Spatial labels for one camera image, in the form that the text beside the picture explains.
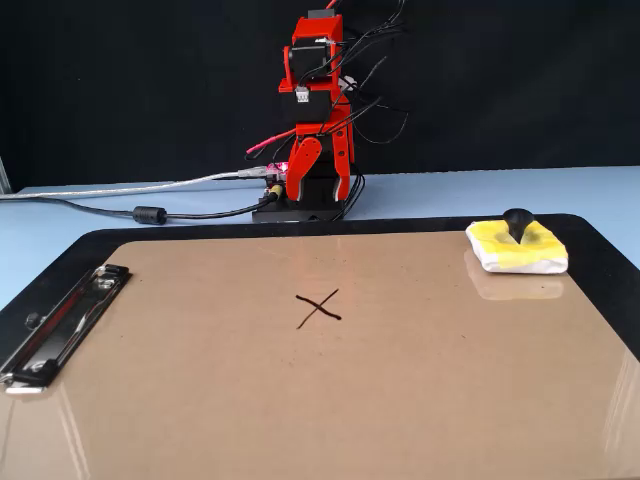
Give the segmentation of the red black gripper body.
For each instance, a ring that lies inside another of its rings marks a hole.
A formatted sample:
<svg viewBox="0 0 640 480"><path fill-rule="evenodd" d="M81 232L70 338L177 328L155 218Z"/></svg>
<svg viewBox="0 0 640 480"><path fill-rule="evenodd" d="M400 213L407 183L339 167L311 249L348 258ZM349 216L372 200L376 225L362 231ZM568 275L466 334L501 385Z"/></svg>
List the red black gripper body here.
<svg viewBox="0 0 640 480"><path fill-rule="evenodd" d="M280 136L351 135L351 105L336 80L312 80L300 86L282 79L278 86L284 121L290 129Z"/></svg>

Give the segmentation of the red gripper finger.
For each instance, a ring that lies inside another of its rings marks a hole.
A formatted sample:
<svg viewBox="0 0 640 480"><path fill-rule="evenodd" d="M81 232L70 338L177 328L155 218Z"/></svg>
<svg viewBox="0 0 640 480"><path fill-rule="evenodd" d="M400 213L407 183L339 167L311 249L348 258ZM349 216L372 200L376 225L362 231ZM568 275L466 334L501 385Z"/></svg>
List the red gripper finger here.
<svg viewBox="0 0 640 480"><path fill-rule="evenodd" d="M334 168L338 179L334 185L335 201L345 201L350 191L351 163L353 162L353 132L350 125L331 135L334 153Z"/></svg>
<svg viewBox="0 0 640 480"><path fill-rule="evenodd" d="M300 201L302 180L322 153L321 142L315 137L304 137L296 141L289 156L286 173L286 191L289 199Z"/></svg>

